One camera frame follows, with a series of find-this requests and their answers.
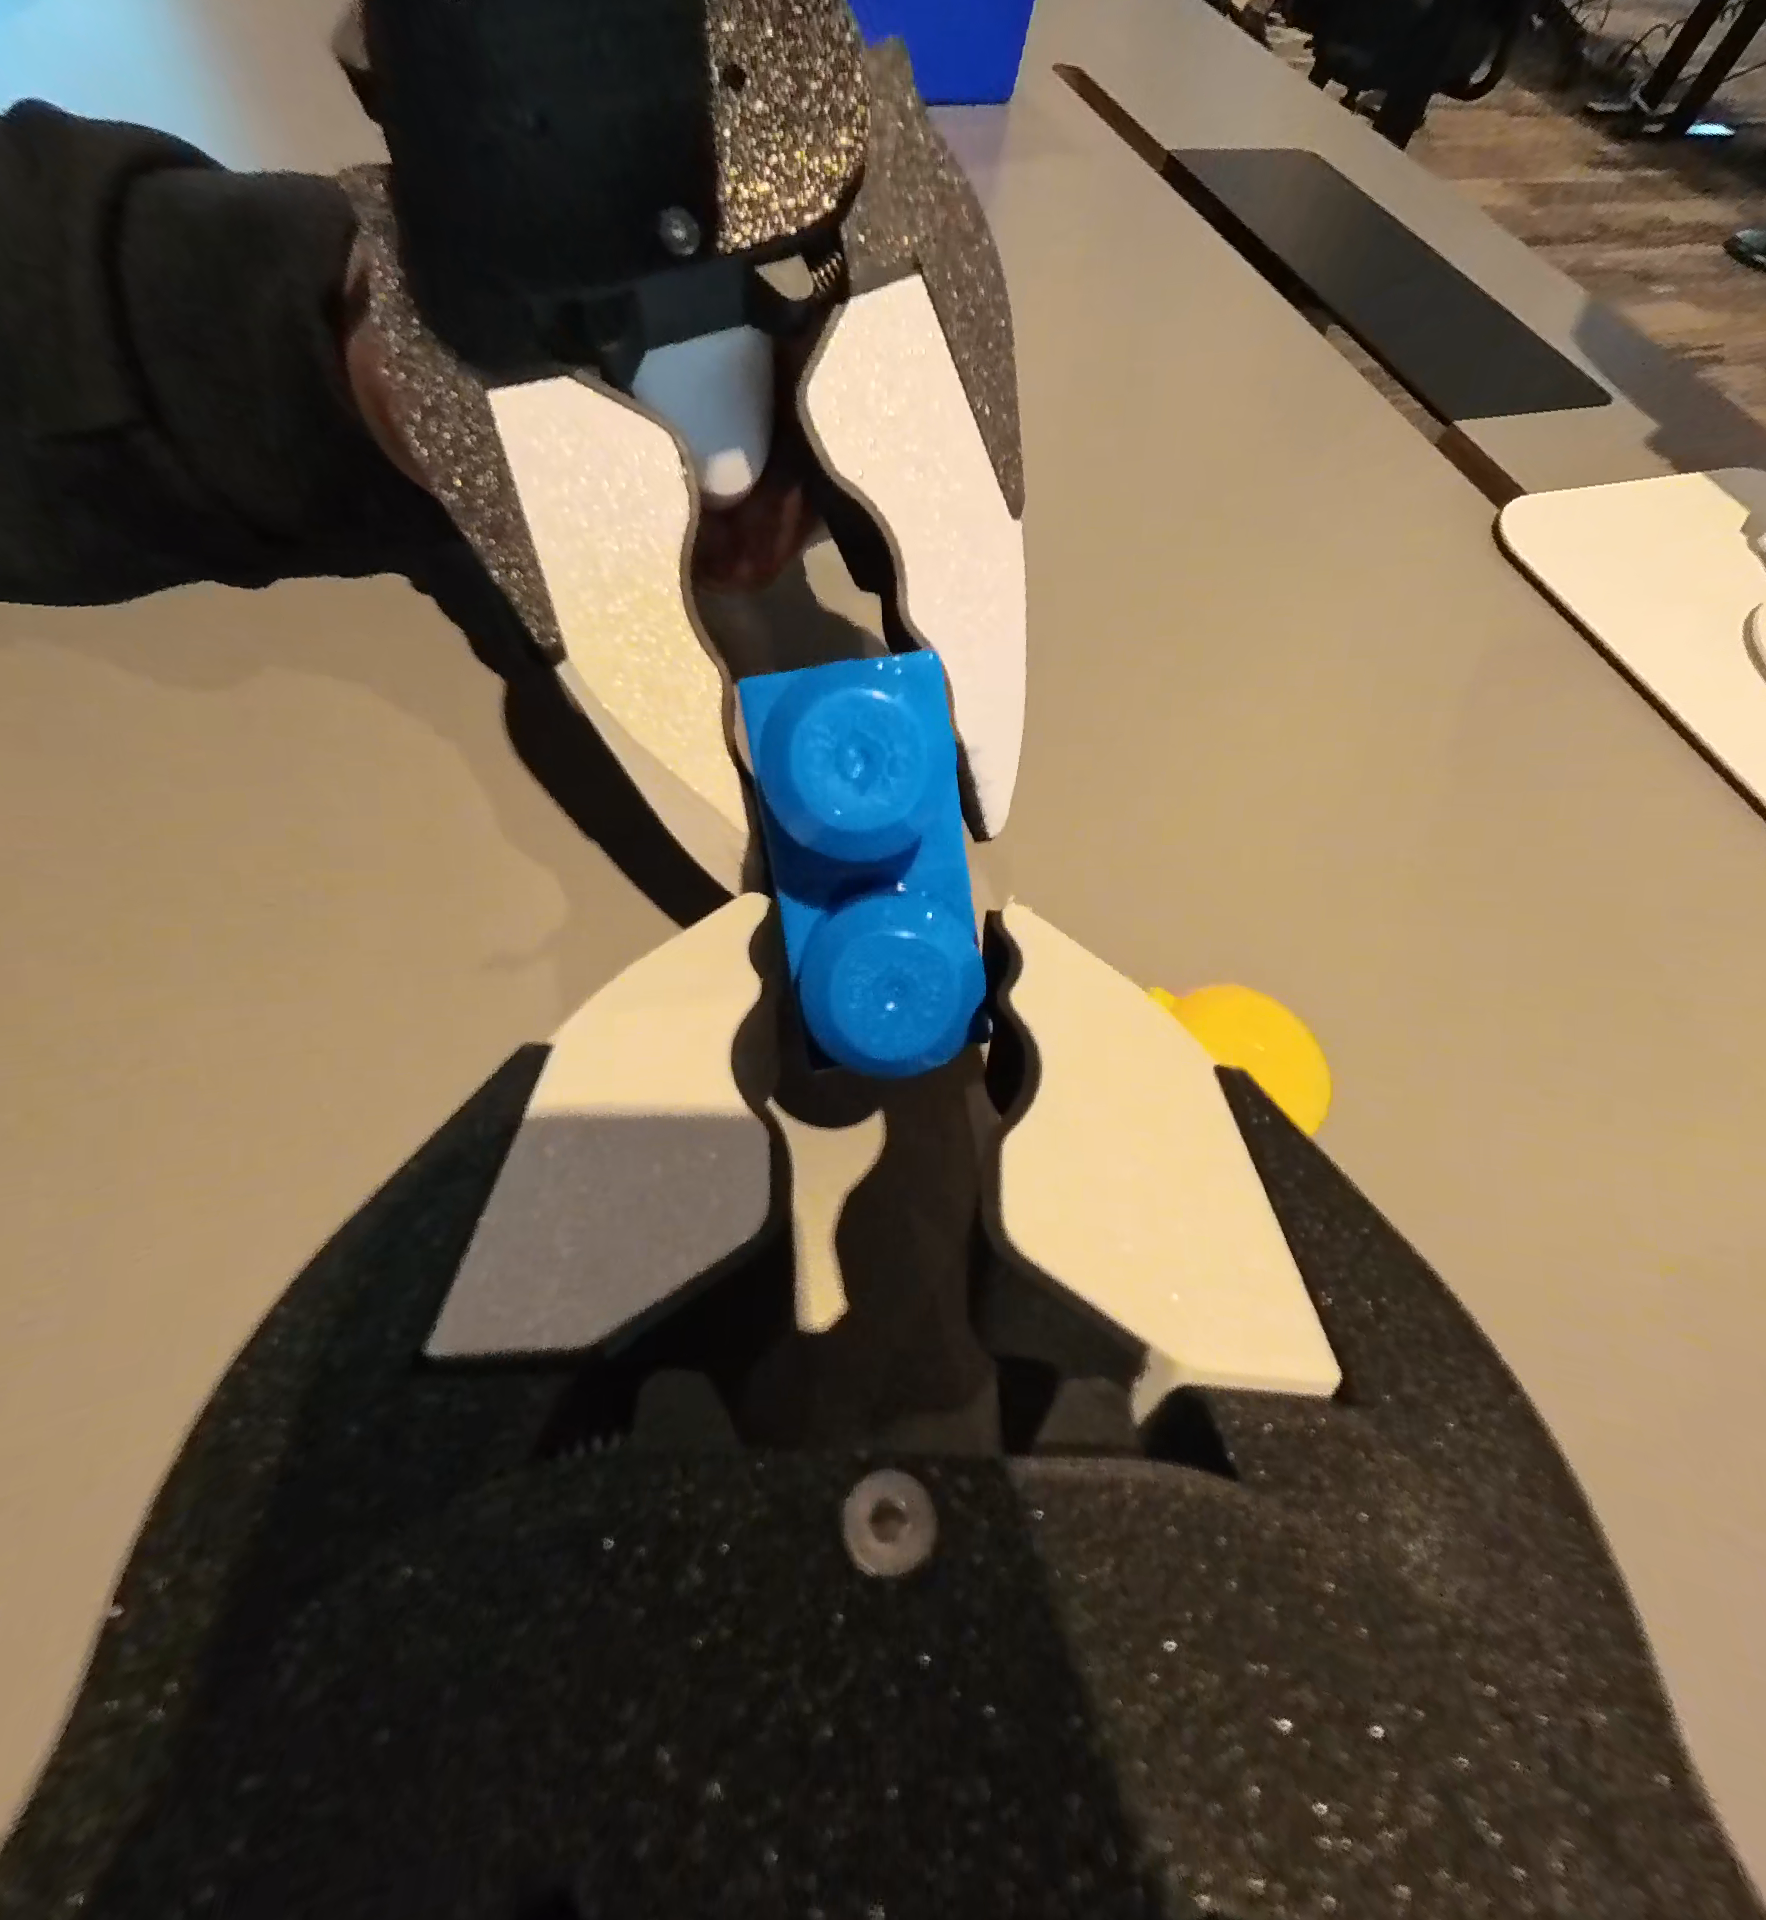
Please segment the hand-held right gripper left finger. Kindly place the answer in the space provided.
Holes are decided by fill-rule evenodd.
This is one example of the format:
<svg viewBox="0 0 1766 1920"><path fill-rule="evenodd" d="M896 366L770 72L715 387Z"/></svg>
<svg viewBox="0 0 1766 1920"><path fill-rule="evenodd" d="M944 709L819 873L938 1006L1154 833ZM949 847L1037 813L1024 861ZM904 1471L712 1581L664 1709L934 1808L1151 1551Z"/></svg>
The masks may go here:
<svg viewBox="0 0 1766 1920"><path fill-rule="evenodd" d="M583 1356L765 1235L783 961L776 902L746 894L555 1032L428 1360Z"/></svg>

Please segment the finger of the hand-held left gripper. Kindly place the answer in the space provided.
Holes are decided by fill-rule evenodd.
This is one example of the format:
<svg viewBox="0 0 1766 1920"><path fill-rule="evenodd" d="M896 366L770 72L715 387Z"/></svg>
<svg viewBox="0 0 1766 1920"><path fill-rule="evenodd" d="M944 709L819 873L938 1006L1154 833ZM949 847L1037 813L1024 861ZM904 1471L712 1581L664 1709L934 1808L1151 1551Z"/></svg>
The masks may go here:
<svg viewBox="0 0 1766 1920"><path fill-rule="evenodd" d="M826 478L884 542L877 597L943 662L971 830L993 843L1025 741L1025 542L924 278L836 312L801 376L801 421Z"/></svg>
<svg viewBox="0 0 1766 1920"><path fill-rule="evenodd" d="M701 499L679 440L585 376L498 387L489 408L559 633L562 690L662 829L744 891L735 696L691 583Z"/></svg>

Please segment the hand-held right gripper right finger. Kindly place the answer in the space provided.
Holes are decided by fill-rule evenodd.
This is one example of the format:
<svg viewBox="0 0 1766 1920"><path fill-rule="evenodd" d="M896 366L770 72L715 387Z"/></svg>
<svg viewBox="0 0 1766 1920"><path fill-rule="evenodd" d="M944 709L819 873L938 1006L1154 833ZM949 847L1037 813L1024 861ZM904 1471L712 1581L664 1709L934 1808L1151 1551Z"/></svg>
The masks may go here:
<svg viewBox="0 0 1766 1920"><path fill-rule="evenodd" d="M1214 1056L1031 907L988 929L1018 1056L999 1251L1109 1343L1140 1423L1189 1387L1331 1401L1343 1368Z"/></svg>

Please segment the yellow mega block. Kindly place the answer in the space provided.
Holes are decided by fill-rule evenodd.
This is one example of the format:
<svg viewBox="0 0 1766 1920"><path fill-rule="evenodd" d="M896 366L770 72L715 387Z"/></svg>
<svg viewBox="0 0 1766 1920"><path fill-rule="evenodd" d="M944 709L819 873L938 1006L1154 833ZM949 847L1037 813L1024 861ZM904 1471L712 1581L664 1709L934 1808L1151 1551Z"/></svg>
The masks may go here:
<svg viewBox="0 0 1766 1920"><path fill-rule="evenodd" d="M1334 1109L1334 1072L1307 1024L1277 998L1234 983L1145 993L1217 1066L1247 1075L1302 1135L1320 1132Z"/></svg>

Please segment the blue mega block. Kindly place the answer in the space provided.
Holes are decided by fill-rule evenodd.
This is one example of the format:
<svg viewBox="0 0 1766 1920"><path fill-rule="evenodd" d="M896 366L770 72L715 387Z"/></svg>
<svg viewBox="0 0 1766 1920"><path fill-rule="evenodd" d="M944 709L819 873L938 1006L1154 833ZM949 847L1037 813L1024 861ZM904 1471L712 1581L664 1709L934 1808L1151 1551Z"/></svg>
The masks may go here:
<svg viewBox="0 0 1766 1920"><path fill-rule="evenodd" d="M990 1033L959 742L929 653L736 683L802 1032L828 1066L908 1081Z"/></svg>

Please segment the person's left hand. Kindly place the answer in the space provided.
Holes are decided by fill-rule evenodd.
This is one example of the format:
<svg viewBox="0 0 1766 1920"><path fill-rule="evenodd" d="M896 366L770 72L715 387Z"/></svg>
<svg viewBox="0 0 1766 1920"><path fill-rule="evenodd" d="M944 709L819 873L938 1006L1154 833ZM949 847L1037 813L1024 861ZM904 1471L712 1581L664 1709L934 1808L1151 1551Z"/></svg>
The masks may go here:
<svg viewBox="0 0 1766 1920"><path fill-rule="evenodd" d="M420 492L428 492L430 480L404 432L387 346L372 323L368 283L362 280L347 285L342 357L354 410L374 446Z"/></svg>

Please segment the blue plastic bin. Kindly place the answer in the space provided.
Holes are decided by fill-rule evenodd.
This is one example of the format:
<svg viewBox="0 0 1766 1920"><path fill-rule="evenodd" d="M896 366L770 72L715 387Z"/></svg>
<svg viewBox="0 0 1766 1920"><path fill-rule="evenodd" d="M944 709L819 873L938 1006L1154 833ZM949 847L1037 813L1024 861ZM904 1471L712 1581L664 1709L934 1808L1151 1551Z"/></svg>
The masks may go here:
<svg viewBox="0 0 1766 1920"><path fill-rule="evenodd" d="M992 109L1016 94L1037 3L850 3L869 45L900 41L922 98Z"/></svg>

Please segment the black desk cover plate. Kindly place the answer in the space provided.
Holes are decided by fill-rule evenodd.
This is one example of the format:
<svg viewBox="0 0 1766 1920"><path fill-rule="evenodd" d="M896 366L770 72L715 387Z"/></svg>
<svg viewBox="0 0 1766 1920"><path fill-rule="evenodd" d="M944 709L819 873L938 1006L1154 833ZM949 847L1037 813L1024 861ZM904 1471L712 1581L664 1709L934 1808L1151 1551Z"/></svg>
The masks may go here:
<svg viewBox="0 0 1766 1920"><path fill-rule="evenodd" d="M1444 424L1603 410L1612 393L1324 158L1190 148L1169 181Z"/></svg>

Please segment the white desk stand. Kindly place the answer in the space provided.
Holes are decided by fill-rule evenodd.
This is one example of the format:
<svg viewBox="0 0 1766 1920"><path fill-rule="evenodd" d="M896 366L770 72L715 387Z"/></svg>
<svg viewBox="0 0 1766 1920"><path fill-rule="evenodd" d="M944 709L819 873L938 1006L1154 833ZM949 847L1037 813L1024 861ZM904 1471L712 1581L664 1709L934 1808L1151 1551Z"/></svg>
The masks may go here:
<svg viewBox="0 0 1766 1920"><path fill-rule="evenodd" d="M1766 473L1527 492L1495 538L1766 813Z"/></svg>

